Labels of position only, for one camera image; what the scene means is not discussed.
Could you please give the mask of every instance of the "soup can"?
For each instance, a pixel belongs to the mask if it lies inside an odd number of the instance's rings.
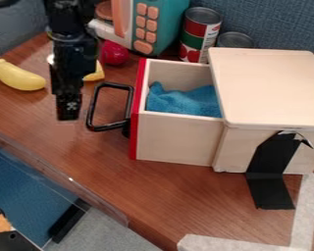
[[[254,48],[254,41],[248,35],[229,31],[218,37],[217,47],[231,47],[231,48]]]
[[[186,62],[207,63],[208,48],[214,46],[222,16],[209,8],[193,7],[185,12],[180,58]]]

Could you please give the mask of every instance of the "wooden table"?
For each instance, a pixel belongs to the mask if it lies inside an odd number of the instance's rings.
[[[50,50],[51,42],[41,34],[2,57],[49,80]],[[131,55],[122,67],[105,67],[106,79],[134,85],[137,61]],[[288,245],[294,211],[256,210],[243,175],[132,161],[120,130],[88,131],[84,118],[93,86],[83,89],[80,120],[68,124],[56,121],[49,83],[45,90],[22,92],[0,82],[0,133],[54,167],[36,160],[37,169],[94,206],[113,207],[113,216],[163,250],[176,250],[187,233]],[[103,91],[96,122],[120,118],[125,98],[126,93]],[[294,201],[300,181],[300,176],[286,176]]]

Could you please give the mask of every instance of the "wooden box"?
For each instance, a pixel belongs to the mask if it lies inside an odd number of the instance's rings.
[[[142,60],[131,115],[131,157],[244,173],[256,148],[281,130],[314,146],[314,55],[306,51],[211,48],[209,65]],[[223,118],[145,110],[149,85],[191,90],[213,84]],[[314,170],[300,145],[285,173]]]

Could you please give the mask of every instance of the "banana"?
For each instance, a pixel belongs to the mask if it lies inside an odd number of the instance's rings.
[[[44,77],[14,66],[4,59],[0,59],[0,80],[19,90],[38,90],[46,84]]]
[[[90,74],[90,75],[86,75],[83,78],[83,81],[97,81],[97,80],[101,80],[103,78],[105,78],[105,74],[103,73],[103,69],[100,65],[100,62],[97,60],[95,73]]]

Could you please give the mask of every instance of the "drawer handle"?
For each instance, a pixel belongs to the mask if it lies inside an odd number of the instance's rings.
[[[93,118],[94,118],[94,112],[95,107],[97,103],[97,98],[99,96],[99,92],[102,88],[114,88],[114,89],[121,89],[126,90],[128,92],[127,97],[127,105],[125,110],[125,118],[120,122],[114,122],[109,123],[106,125],[94,125],[93,124]],[[133,87],[126,84],[121,83],[114,83],[114,82],[102,82],[99,85],[95,87],[94,95],[90,101],[88,114],[87,114],[87,120],[86,120],[86,126],[89,130],[92,131],[105,131],[105,130],[111,130],[111,129],[117,129],[122,128],[122,134],[125,137],[130,136],[130,126],[131,126],[131,103],[132,103],[132,97],[133,97]]]

